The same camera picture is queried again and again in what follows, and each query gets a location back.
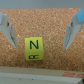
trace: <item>white surface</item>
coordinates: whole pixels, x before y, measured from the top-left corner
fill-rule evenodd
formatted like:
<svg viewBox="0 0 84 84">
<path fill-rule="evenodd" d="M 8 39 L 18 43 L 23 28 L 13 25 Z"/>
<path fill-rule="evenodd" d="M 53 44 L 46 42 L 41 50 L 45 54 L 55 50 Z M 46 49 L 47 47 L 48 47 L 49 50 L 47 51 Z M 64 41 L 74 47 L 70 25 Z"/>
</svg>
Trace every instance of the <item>white surface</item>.
<svg viewBox="0 0 84 84">
<path fill-rule="evenodd" d="M 0 84 L 77 84 L 81 80 L 81 78 L 0 73 Z"/>
<path fill-rule="evenodd" d="M 84 8 L 84 0 L 0 0 L 0 9 Z"/>
</svg>

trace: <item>yellow block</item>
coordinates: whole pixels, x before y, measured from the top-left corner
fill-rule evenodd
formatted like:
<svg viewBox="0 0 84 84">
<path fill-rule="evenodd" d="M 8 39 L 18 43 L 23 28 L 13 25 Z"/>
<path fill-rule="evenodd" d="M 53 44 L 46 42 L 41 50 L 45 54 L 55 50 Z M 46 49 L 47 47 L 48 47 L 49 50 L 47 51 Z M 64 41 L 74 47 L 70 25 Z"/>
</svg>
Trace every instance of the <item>yellow block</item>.
<svg viewBox="0 0 84 84">
<path fill-rule="evenodd" d="M 42 37 L 25 38 L 25 55 L 27 61 L 43 60 L 44 49 Z"/>
</svg>

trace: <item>front face of block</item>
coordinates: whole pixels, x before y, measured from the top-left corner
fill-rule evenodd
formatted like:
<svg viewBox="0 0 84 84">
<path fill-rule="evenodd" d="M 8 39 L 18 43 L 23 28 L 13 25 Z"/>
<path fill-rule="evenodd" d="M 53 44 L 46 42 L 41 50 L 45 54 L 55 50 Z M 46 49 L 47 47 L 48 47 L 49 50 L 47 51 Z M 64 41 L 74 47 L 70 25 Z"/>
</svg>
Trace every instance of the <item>front face of block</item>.
<svg viewBox="0 0 84 84">
<path fill-rule="evenodd" d="M 42 37 L 25 38 L 25 55 L 27 61 L 43 60 Z"/>
</svg>

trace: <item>brown cork surface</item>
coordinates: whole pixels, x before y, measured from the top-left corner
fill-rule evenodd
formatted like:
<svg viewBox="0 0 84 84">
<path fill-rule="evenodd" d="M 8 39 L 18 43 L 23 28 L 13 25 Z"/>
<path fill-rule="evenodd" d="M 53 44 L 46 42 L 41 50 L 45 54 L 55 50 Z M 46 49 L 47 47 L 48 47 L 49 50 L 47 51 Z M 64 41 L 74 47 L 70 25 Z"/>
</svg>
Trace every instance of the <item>brown cork surface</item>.
<svg viewBox="0 0 84 84">
<path fill-rule="evenodd" d="M 63 39 L 67 24 L 80 9 L 0 9 L 8 14 L 19 40 L 14 48 L 0 32 L 0 66 L 84 71 L 84 28 L 68 50 Z M 25 60 L 25 38 L 42 37 L 44 60 Z"/>
</svg>

